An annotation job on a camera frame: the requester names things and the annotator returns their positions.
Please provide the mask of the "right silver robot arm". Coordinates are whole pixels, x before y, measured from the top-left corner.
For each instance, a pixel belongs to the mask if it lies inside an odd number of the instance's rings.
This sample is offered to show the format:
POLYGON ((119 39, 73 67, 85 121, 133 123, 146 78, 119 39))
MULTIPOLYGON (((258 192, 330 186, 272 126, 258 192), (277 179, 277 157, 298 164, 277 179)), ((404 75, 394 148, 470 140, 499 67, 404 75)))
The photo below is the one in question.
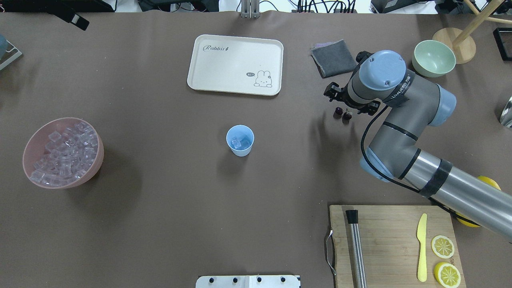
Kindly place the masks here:
POLYGON ((510 241, 511 196, 416 146, 426 127, 452 115, 455 95, 409 70, 395 51, 362 51, 356 60, 347 85, 332 82, 324 95, 374 118, 380 104, 390 108, 369 146, 361 144, 361 167, 384 182, 404 179, 433 205, 510 241))

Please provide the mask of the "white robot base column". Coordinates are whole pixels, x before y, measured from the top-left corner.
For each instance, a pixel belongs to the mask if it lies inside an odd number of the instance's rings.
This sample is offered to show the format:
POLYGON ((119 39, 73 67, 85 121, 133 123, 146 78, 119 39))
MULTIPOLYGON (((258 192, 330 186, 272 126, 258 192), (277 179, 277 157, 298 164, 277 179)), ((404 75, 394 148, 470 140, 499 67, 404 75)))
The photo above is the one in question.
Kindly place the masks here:
POLYGON ((300 288, 296 275, 229 275, 201 276, 196 288, 300 288))

